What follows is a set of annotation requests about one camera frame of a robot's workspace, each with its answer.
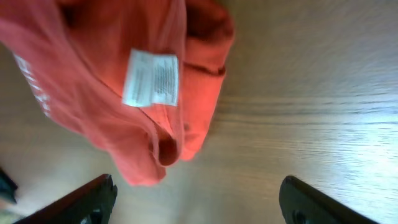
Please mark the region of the red t-shirt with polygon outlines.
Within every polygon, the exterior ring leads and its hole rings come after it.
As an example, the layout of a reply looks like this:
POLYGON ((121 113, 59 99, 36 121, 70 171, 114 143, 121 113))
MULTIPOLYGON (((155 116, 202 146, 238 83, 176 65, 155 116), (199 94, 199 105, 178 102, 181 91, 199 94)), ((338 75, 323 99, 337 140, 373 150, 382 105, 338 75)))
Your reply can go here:
POLYGON ((3 0, 1 42, 42 111, 155 185, 201 149, 233 20, 216 1, 3 0))

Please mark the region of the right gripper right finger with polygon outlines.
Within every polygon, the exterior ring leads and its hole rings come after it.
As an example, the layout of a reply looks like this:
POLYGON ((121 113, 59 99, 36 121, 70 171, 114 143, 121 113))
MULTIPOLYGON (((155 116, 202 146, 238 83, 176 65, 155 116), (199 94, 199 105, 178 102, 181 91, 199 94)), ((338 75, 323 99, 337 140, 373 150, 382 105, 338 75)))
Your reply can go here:
POLYGON ((279 205, 286 224, 377 224, 292 175, 280 185, 279 205))

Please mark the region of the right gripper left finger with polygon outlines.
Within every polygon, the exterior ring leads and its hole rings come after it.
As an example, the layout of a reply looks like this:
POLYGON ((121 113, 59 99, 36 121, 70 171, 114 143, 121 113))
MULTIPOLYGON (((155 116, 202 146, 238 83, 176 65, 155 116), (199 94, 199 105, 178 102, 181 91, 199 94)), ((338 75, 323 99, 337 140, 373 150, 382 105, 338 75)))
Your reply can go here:
POLYGON ((108 224, 118 188, 102 174, 15 224, 108 224))

